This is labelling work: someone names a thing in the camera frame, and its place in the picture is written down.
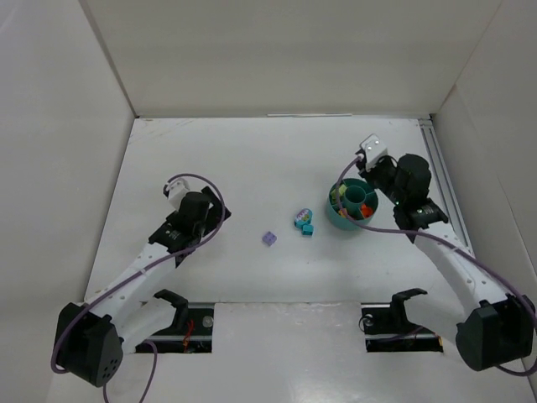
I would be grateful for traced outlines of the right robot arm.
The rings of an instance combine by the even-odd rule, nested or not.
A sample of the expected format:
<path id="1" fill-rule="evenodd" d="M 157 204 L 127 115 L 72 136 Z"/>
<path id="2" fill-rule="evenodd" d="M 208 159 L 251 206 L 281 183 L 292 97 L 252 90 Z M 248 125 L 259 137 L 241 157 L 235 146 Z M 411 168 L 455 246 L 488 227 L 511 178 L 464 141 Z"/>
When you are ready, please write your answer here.
<path id="1" fill-rule="evenodd" d="M 435 314 L 429 328 L 454 343 L 475 371 L 504 370 L 506 363 L 530 356 L 536 332 L 533 303 L 456 240 L 448 216 L 429 196 L 428 162 L 416 154 L 394 160 L 360 150 L 356 167 L 394 204 L 396 233 L 428 257 L 461 304 L 460 316 L 442 320 Z"/>

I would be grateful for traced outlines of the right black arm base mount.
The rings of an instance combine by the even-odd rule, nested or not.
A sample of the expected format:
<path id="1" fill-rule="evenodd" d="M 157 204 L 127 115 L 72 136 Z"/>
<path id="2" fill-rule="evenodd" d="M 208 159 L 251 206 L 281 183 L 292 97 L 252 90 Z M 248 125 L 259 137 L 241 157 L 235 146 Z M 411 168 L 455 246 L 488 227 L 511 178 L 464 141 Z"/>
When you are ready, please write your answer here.
<path id="1" fill-rule="evenodd" d="M 361 304 L 358 327 L 364 333 L 368 353 L 443 353 L 441 337 L 409 321 L 404 303 L 426 295 L 420 288 L 400 291 L 390 302 Z"/>

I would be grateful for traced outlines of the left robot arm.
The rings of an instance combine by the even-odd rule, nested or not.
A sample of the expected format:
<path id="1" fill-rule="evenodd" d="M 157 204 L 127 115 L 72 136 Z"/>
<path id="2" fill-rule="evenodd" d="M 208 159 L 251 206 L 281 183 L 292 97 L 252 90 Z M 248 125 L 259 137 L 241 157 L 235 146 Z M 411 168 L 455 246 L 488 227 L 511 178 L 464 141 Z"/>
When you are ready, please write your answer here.
<path id="1" fill-rule="evenodd" d="M 135 260 L 109 285 L 61 311 L 50 366 L 97 388 L 105 386 L 126 354 L 152 334 L 176 325 L 188 301 L 164 288 L 183 261 L 215 237 L 231 216 L 212 183 L 185 190 L 180 204 L 149 236 Z"/>

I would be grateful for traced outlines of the orange round dish lego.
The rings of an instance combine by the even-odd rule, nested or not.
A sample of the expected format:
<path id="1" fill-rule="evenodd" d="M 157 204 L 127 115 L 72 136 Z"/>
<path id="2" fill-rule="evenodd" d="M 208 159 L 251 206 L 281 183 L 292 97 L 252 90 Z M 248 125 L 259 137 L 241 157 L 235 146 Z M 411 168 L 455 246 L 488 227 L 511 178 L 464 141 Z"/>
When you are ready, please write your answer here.
<path id="1" fill-rule="evenodd" d="M 373 207 L 370 207 L 367 204 L 363 203 L 360 207 L 360 212 L 362 214 L 363 219 L 368 219 L 375 213 L 375 210 Z"/>

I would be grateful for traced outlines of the lime green square lego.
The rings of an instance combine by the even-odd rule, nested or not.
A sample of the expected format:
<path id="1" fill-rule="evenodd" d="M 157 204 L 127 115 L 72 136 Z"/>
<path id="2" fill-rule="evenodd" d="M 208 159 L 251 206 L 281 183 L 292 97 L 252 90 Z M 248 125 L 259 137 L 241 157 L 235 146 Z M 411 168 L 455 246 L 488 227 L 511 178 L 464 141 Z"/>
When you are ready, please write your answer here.
<path id="1" fill-rule="evenodd" d="M 340 200 L 340 202 L 343 201 L 344 194 L 347 190 L 347 186 L 345 185 L 345 182 L 342 181 L 339 184 L 335 184 L 329 193 L 329 201 L 332 206 L 335 206 L 337 208 L 337 199 Z"/>

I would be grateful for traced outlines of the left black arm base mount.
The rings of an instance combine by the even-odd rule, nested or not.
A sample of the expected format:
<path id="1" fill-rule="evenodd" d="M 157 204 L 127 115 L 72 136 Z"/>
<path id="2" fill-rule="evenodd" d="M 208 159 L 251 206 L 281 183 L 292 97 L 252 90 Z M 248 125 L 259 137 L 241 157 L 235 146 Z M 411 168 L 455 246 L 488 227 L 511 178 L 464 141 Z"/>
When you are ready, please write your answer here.
<path id="1" fill-rule="evenodd" d="M 212 352 L 214 303 L 188 302 L 184 297 L 170 290 L 161 290 L 154 296 L 158 301 L 166 301 L 165 307 L 175 309 L 171 323 L 149 338 L 158 353 Z"/>

